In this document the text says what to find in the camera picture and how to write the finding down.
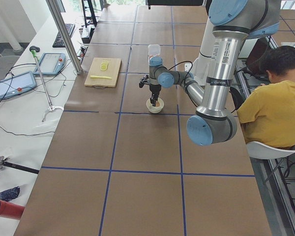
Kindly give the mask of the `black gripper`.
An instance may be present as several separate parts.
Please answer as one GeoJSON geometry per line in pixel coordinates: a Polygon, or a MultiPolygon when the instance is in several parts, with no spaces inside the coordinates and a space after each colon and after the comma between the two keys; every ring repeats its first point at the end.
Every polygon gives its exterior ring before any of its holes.
{"type": "Polygon", "coordinates": [[[156,102],[158,101],[158,96],[161,91],[161,85],[149,85],[149,90],[151,91],[152,95],[150,97],[150,103],[152,106],[156,106],[156,102]]]}

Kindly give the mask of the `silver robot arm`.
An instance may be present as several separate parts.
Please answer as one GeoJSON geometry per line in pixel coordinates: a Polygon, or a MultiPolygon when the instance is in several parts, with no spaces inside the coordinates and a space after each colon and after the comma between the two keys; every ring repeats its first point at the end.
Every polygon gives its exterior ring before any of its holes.
{"type": "Polygon", "coordinates": [[[234,116],[225,107],[240,50],[247,39],[278,31],[281,2],[278,0],[200,0],[205,5],[206,31],[198,58],[188,71],[171,71],[159,56],[151,57],[149,74],[139,83],[148,85],[155,106],[162,88],[181,86],[196,105],[187,121],[187,134],[197,145],[230,140],[237,131],[234,116]]]}

